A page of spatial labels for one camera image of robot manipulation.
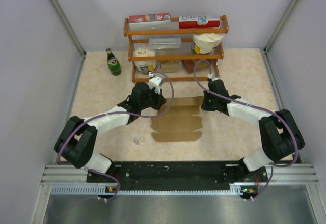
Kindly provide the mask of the brown cardboard box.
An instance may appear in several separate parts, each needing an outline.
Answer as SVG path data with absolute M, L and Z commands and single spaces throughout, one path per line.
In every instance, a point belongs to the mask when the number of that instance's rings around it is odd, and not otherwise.
M 202 136 L 202 118 L 200 107 L 203 96 L 168 98 L 158 113 L 168 111 L 151 119 L 153 139 L 159 143 L 193 142 Z

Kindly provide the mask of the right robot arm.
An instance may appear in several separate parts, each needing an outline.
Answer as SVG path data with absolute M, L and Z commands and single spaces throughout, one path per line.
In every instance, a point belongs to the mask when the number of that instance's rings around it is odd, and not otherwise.
M 218 111 L 245 121 L 260 132 L 262 146 L 238 162 L 237 173 L 244 181 L 256 176 L 258 169 L 284 157 L 297 154 L 305 146 L 292 113 L 287 109 L 273 111 L 252 105 L 238 95 L 229 95 L 223 81 L 208 75 L 201 109 Z

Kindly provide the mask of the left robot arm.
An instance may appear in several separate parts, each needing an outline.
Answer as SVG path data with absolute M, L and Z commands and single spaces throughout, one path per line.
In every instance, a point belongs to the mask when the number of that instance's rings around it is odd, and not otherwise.
M 141 116 L 147 108 L 160 110 L 166 102 L 162 82 L 138 82 L 128 97 L 103 114 L 87 119 L 71 117 L 54 145 L 54 151 L 75 168 L 87 168 L 98 172 L 103 181 L 114 179 L 116 170 L 106 156 L 95 153 L 97 137 L 110 130 L 128 125 Z

